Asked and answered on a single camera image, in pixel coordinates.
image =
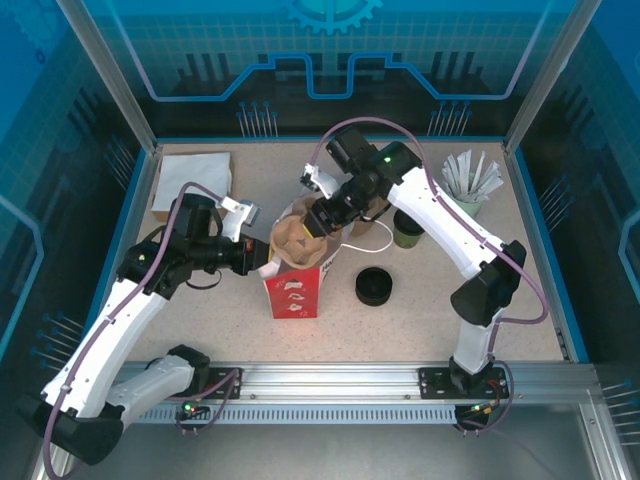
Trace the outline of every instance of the table surface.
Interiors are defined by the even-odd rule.
[[[474,161],[483,150],[487,159],[496,160],[505,184],[493,192],[476,219],[504,241],[517,239],[531,251],[498,143],[424,142],[423,145],[437,180],[450,153],[458,155],[471,148]],[[164,154],[231,152],[235,163],[233,195],[253,200],[262,207],[256,225],[245,233],[268,240],[274,220],[301,192],[298,179],[314,146],[314,143],[175,144],[165,145]],[[319,165],[340,176],[324,149]],[[160,225],[150,206],[151,198],[139,238]],[[387,225],[392,224],[394,211],[392,208],[382,217]],[[384,246],[388,238],[386,230],[374,225],[366,235],[350,239],[350,243],[375,249]],[[394,282],[390,300],[375,308],[360,303],[354,292],[358,272],[373,265],[389,271]],[[538,279],[531,254],[525,268]],[[198,284],[210,280],[201,272],[193,279]],[[142,333],[129,360],[160,357],[184,343],[206,353],[213,361],[445,361],[455,349],[460,325],[449,296],[462,281],[453,262],[426,235],[411,250],[395,245],[378,254],[342,249],[322,285],[319,317],[275,320],[257,273],[240,277],[224,271],[222,282],[213,290],[179,288]],[[521,282],[507,313],[512,317],[533,318],[540,309],[535,293]],[[562,359],[550,318],[536,326],[501,326],[496,355],[505,360]]]

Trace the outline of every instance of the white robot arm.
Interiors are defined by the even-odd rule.
[[[85,463],[94,465],[106,457],[122,432],[154,405],[180,392],[202,392],[208,384],[209,357],[184,345],[172,349],[131,380],[115,386],[113,381],[142,331],[178,286],[188,283],[194,270],[213,274],[230,268],[246,275],[267,262],[268,245],[240,232],[242,225],[251,225],[255,220],[257,207],[228,197],[221,206],[228,211],[224,221],[213,200],[185,194],[174,228],[163,231],[170,238],[156,273],[102,331],[82,360],[60,408],[53,442]],[[218,224],[219,233],[215,236],[209,235],[212,220]],[[157,242],[147,238],[127,251],[106,304],[76,353],[39,398],[26,396],[21,400],[19,413],[41,435],[79,352],[150,270],[158,247]]]
[[[461,391],[468,390],[489,364],[491,333],[520,279],[485,244],[502,250],[521,266],[526,251],[517,241],[506,245],[489,234],[437,185],[436,191],[432,191],[422,162],[404,144],[393,142],[378,151],[351,127],[338,133],[327,150],[343,172],[353,177],[339,188],[333,182],[320,187],[318,183],[326,174],[318,172],[317,167],[305,167],[302,183],[324,194],[311,207],[305,226],[313,236],[327,235],[362,216],[371,199],[382,196],[409,215],[442,247],[466,280],[451,296],[452,306],[463,321],[450,369],[453,383]],[[437,196],[485,238],[483,244],[440,205]]]

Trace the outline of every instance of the white paper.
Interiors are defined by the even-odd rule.
[[[444,162],[442,175],[444,176],[445,191],[460,201],[475,203],[485,201],[488,195],[504,182],[500,177],[500,167],[494,161],[482,173],[486,153],[482,152],[473,180],[471,180],[472,151],[468,150],[455,159],[449,155]]]
[[[168,212],[180,189],[187,182],[197,182],[225,197],[231,191],[231,154],[202,153],[195,155],[166,155],[162,159],[160,178],[151,211]],[[205,194],[195,188],[189,193]]]

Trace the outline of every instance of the black cup lid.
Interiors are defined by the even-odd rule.
[[[391,275],[379,267],[365,268],[356,278],[356,296],[370,307],[386,303],[391,296],[392,287]]]
[[[405,235],[422,235],[424,230],[409,215],[398,210],[393,216],[393,225]]]

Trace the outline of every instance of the white string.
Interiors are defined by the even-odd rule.
[[[360,247],[354,247],[353,245],[349,245],[348,243],[343,243],[341,245],[341,247],[346,247],[346,248],[350,248],[352,250],[357,250],[359,252],[364,252],[364,253],[380,253],[380,252],[384,252],[387,248],[389,248],[391,246],[391,244],[393,243],[393,232],[391,231],[391,229],[389,227],[387,227],[384,223],[382,223],[380,220],[374,220],[374,222],[376,222],[378,225],[382,225],[384,227],[384,229],[389,232],[389,235],[391,235],[391,240],[389,240],[389,243],[387,243],[384,247],[379,248],[378,250],[366,250],[364,248],[360,248]]]

